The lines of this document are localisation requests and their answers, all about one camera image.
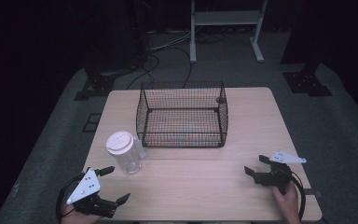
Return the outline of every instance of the white shelf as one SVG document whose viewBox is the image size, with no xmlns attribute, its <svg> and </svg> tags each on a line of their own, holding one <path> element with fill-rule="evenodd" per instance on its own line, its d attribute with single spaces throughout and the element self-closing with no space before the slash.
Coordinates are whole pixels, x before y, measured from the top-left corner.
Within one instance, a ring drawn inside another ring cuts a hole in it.
<svg viewBox="0 0 358 224">
<path fill-rule="evenodd" d="M 260 11 L 215 11 L 196 12 L 195 25 L 240 25 L 257 24 Z"/>
</svg>

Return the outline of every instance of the dark background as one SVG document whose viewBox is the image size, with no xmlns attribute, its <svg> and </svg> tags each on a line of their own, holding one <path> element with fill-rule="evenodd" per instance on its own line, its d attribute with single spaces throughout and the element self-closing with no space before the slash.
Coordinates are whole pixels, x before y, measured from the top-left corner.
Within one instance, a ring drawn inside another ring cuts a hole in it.
<svg viewBox="0 0 358 224">
<path fill-rule="evenodd" d="M 210 1 L 197 2 L 203 10 Z M 246 2 L 221 1 L 215 10 L 259 7 Z M 189 25 L 189 0 L 0 1 L 0 207 L 86 61 L 139 66 L 145 53 L 134 27 L 162 32 Z M 278 29 L 293 29 L 282 63 L 317 55 L 358 104 L 358 1 L 270 0 L 263 30 Z"/>
</svg>

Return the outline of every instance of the clear plastic cup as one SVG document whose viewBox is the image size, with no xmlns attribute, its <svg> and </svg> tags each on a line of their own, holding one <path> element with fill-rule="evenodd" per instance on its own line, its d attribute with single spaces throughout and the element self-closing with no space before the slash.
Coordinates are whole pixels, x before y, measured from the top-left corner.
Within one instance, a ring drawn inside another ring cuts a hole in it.
<svg viewBox="0 0 358 224">
<path fill-rule="evenodd" d="M 124 174 L 135 175 L 141 170 L 141 157 L 130 133 L 117 132 L 112 134 L 106 141 L 106 149 L 116 158 Z"/>
</svg>

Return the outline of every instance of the shelf leg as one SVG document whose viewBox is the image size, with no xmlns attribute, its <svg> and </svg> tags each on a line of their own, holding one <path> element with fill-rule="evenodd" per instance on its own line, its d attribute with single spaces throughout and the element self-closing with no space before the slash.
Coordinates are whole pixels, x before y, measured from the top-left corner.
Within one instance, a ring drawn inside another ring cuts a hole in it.
<svg viewBox="0 0 358 224">
<path fill-rule="evenodd" d="M 195 0 L 191 0 L 191 39 L 190 39 L 190 62 L 197 62 L 196 52 L 196 23 L 195 23 Z"/>
<path fill-rule="evenodd" d="M 263 24 L 264 15 L 266 14 L 267 1 L 268 0 L 263 1 L 261 9 L 260 9 L 260 13 L 258 14 L 257 26 L 255 27 L 255 36 L 250 38 L 252 48 L 255 52 L 255 57 L 256 57 L 258 63 L 264 62 L 264 58 L 263 58 L 263 55 L 261 54 L 260 47 L 258 47 L 257 40 L 260 35 L 260 30 L 261 30 L 261 25 Z"/>
</svg>

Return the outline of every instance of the metal mesh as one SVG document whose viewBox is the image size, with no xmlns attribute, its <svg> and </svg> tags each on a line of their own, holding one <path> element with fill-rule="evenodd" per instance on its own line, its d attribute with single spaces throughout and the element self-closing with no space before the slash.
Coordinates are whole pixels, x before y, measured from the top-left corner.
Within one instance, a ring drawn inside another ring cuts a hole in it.
<svg viewBox="0 0 358 224">
<path fill-rule="evenodd" d="M 136 130 L 144 147 L 222 147 L 227 124 L 222 82 L 142 84 Z"/>
</svg>

